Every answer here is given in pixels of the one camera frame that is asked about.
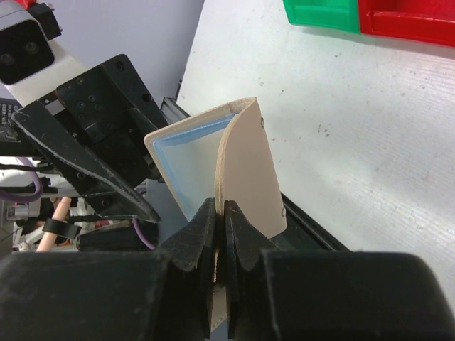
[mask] table surface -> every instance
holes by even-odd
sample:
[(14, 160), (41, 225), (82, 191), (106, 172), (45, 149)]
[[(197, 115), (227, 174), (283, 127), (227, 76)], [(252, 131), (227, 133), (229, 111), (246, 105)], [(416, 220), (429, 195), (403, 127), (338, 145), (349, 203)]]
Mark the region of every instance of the table surface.
[(454, 94), (455, 49), (205, 0), (178, 104), (258, 97), (282, 192), (352, 250), (422, 257), (455, 308)]

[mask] plastic container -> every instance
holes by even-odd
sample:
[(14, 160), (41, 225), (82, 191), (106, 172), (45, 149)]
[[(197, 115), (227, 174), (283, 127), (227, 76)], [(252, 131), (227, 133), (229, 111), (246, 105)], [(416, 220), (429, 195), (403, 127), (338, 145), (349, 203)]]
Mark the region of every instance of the plastic container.
[(455, 0), (358, 0), (360, 30), (455, 47)]
[(284, 0), (290, 23), (360, 33), (358, 0)]

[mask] green bin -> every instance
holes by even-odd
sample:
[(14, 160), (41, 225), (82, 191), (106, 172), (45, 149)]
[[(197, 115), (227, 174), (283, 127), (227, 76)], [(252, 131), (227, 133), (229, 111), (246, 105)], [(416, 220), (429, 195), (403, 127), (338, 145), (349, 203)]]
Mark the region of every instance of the green bin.
[(359, 33), (358, 0), (284, 0), (289, 22)]

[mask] black clamp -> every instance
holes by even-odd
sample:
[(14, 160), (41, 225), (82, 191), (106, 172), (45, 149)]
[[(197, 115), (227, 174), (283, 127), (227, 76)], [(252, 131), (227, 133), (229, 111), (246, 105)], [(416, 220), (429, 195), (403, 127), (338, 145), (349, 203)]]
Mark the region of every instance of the black clamp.
[(80, 227), (77, 225), (68, 224), (67, 222), (61, 222), (52, 218), (47, 219), (43, 226), (44, 232), (54, 233), (68, 239), (74, 239), (79, 229)]

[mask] red plastic tray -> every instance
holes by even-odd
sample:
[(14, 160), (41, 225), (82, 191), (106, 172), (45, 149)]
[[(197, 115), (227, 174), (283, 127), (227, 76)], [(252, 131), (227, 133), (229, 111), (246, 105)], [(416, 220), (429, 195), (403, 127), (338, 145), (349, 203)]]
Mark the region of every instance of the red plastic tray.
[(360, 31), (455, 47), (455, 0), (358, 0)]

